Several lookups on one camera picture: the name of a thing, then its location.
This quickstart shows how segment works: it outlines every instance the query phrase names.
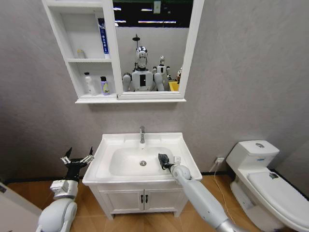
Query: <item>white shelf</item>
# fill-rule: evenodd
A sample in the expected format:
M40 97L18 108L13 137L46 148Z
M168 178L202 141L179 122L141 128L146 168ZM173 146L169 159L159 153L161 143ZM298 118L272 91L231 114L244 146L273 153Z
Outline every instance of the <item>white shelf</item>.
M67 62L69 63L111 63L112 59L109 58L68 58Z
M46 5L53 11L67 14L92 14L94 12L103 12L101 2L95 1L47 0Z
M149 102L186 102L184 98L182 99L130 99L130 100L123 100L117 99L117 95L114 98L105 98L103 97L96 97L96 96L89 96L79 98L75 103L87 103L87 104L96 104L96 103L149 103Z

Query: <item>electrical outlet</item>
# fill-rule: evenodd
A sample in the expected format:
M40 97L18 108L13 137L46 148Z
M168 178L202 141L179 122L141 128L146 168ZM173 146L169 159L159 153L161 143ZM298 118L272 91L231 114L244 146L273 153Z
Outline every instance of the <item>electrical outlet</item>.
M224 160L225 160L224 157L217 157L216 160L214 161L214 163L219 164L219 163L222 163Z

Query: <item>toilet seat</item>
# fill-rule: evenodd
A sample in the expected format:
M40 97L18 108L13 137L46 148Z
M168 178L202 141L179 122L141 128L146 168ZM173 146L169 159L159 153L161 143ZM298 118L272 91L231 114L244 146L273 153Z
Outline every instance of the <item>toilet seat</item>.
M284 179L272 172L250 173L247 178L279 213L309 228L309 202Z

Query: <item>sink countertop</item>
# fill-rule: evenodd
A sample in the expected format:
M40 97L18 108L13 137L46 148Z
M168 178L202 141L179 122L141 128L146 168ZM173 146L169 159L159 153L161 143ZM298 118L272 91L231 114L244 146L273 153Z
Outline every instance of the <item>sink countertop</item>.
M181 165L189 168L191 176L202 179L182 133L145 133L144 144L140 144L139 133L126 133L103 134L83 183L175 182L169 170L162 170L158 153L167 154L170 163L173 157L181 157ZM142 160L146 166L140 166Z

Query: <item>yellow object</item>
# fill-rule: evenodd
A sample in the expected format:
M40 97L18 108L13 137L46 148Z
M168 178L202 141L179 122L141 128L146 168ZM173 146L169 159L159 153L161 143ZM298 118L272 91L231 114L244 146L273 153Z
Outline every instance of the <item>yellow object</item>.
M179 84L177 83L177 81L170 81L169 88L171 91L178 91Z

